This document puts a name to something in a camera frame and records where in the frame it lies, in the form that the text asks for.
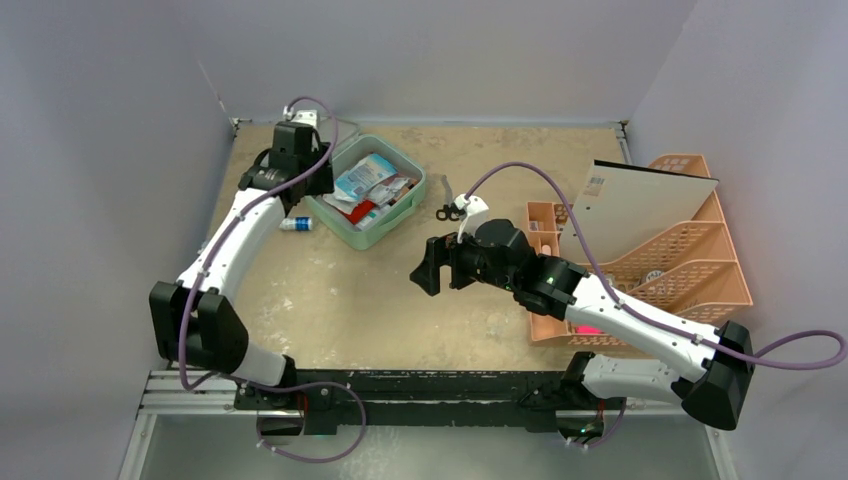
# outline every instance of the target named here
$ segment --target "orange plastic organizer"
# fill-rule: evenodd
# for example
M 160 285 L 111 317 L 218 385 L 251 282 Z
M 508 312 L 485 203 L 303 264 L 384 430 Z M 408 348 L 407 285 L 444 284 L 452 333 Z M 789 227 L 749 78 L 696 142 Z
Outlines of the orange plastic organizer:
M 701 155 L 665 155 L 650 167 L 689 175 L 710 174 Z M 551 245 L 552 255 L 559 255 L 559 232 L 568 228 L 567 223 L 568 216 L 562 205 L 527 203 L 525 229 L 536 251 L 541 252 L 542 245 Z M 692 220 L 668 228 L 618 260 L 600 267 L 604 274 L 615 277 L 618 290 L 688 320 L 720 325 L 753 304 L 715 192 Z M 640 283 L 645 274 L 653 270 L 664 273 Z M 567 320 L 560 322 L 535 314 L 530 314 L 530 343 L 596 350 L 627 346 L 606 334 L 577 333 L 577 326 Z

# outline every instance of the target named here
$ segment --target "wooden tabletop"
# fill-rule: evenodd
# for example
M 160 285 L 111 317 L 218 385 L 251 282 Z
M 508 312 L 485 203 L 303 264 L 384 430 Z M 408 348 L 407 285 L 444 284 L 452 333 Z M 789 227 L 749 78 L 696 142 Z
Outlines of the wooden tabletop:
M 271 142 L 271 126 L 239 129 L 215 208 L 213 231 L 232 204 L 239 176 Z M 427 196 L 414 215 L 365 251 L 350 248 L 320 222 L 312 232 L 271 235 L 245 276 L 236 309 L 252 339 L 305 368 L 555 370 L 575 350 L 528 345 L 528 314 L 512 296 L 475 284 L 430 297 L 409 280 L 427 238 L 455 231 L 435 211 L 444 201 L 439 175 L 454 193 L 510 160 L 547 171 L 574 198 L 592 160 L 621 162 L 612 129 L 393 127 L 364 129 L 427 171 Z M 525 203 L 556 201 L 534 173 L 507 169 L 479 195 L 490 218 L 524 224 Z M 310 215 L 304 204 L 295 215 Z

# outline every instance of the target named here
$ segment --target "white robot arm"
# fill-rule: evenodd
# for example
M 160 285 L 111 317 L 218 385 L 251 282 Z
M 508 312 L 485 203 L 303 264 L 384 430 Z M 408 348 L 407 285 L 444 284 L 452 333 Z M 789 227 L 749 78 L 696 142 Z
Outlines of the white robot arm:
M 239 191 L 224 222 L 200 256 L 174 283 L 158 282 L 150 292 L 150 310 L 159 355 L 176 361 L 180 344 L 189 364 L 262 385 L 279 385 L 294 361 L 250 340 L 233 309 L 245 273 L 271 232 L 306 195 L 332 193 L 329 144 L 318 138 L 317 112 L 300 111 L 274 127 L 271 148 L 260 153 L 239 181 Z M 308 178 L 279 188 L 311 168 Z M 269 192 L 278 194 L 269 196 Z M 198 282 L 192 314 L 184 318 L 192 286 Z M 188 334 L 180 341 L 180 326 Z
M 439 293 L 439 267 L 449 265 L 453 289 L 486 283 L 512 292 L 531 312 L 598 328 L 656 360 L 578 354 L 569 370 L 578 373 L 591 394 L 678 404 L 704 423 L 735 428 L 753 366 L 702 342 L 730 345 L 750 355 L 744 327 L 728 322 L 717 329 L 688 321 L 617 290 L 616 302 L 599 277 L 562 258 L 537 254 L 508 220 L 486 221 L 488 207 L 480 198 L 460 195 L 454 205 L 466 213 L 458 233 L 429 239 L 424 261 L 410 275 L 425 292 Z M 640 321 L 622 309 L 622 303 L 697 341 Z

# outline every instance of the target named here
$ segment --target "small bottle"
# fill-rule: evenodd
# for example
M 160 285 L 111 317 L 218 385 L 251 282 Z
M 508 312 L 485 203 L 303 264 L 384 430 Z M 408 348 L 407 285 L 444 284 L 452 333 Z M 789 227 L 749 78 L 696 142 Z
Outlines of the small bottle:
M 280 223 L 280 230 L 296 230 L 308 232 L 312 230 L 312 217 L 284 218 Z

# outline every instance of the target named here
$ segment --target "gray wall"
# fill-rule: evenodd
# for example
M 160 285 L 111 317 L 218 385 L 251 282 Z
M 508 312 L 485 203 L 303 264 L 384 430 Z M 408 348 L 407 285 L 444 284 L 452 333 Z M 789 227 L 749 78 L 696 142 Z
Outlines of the gray wall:
M 695 0 L 176 3 L 231 116 L 559 123 L 629 118 Z
M 636 160 L 706 155 L 756 307 L 763 346 L 848 333 L 848 3 L 700 0 L 629 130 Z M 833 342 L 773 353 L 812 361 Z M 848 366 L 760 368 L 731 436 L 744 479 L 844 478 Z
M 162 1 L 0 6 L 0 470 L 115 478 L 228 123 Z

